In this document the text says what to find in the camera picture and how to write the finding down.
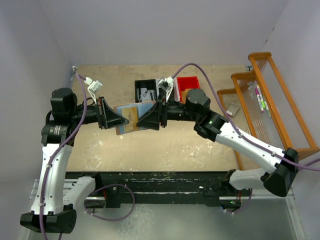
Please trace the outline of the pink leather card holder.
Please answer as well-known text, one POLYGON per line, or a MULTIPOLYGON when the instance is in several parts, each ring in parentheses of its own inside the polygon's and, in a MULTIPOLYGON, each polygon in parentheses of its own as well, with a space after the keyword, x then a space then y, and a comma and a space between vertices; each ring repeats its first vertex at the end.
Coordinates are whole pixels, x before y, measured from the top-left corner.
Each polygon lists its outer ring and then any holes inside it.
POLYGON ((138 127, 137 123, 139 118, 141 118, 148 110, 150 110, 155 103, 155 101, 148 101, 115 106, 113 110, 128 120, 128 124, 117 126, 115 128, 116 134, 119 136, 146 130, 144 127, 138 127))

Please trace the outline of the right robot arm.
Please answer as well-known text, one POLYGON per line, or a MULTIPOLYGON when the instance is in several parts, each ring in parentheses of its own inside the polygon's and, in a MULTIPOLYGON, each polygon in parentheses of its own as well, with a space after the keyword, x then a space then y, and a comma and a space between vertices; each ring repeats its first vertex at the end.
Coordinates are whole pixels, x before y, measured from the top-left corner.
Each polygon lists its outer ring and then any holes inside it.
POLYGON ((204 139, 225 145, 255 161, 259 168, 230 170, 222 190, 228 196, 239 190, 264 188, 278 197, 286 197, 298 173, 298 152, 267 144, 233 126, 231 121, 210 109, 211 100, 199 88, 187 93, 184 104, 165 103, 161 98, 138 119, 137 126, 158 131, 168 120, 194 122, 193 129, 204 139))

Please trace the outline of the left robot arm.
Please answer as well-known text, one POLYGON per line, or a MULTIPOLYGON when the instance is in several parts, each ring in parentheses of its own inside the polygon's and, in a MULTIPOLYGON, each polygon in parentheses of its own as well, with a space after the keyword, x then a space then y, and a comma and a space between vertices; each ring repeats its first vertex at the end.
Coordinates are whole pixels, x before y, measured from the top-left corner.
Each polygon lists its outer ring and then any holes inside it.
POLYGON ((128 120, 113 111, 103 97, 95 105, 78 105, 76 94, 70 88, 52 92, 52 110, 41 131, 42 167, 37 192, 29 212, 20 217, 21 226, 45 233, 69 234, 73 231, 77 210, 85 198, 98 196, 103 191, 101 181, 80 177, 64 193, 68 161, 76 134, 81 125, 97 123, 102 130, 128 124, 128 120))

